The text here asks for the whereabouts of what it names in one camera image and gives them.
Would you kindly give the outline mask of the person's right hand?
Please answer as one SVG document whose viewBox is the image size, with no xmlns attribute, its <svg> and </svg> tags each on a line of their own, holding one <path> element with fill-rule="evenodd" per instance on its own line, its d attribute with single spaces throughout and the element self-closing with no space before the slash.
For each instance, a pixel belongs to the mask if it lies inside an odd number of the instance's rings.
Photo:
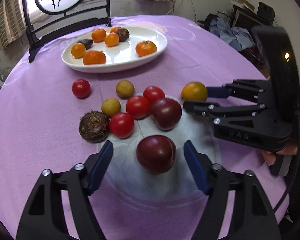
<svg viewBox="0 0 300 240">
<path fill-rule="evenodd" d="M 294 140 L 286 143 L 285 147 L 279 152 L 261 151 L 264 161 L 270 166 L 276 161 L 279 155 L 297 155 L 298 143 Z"/>
</svg>

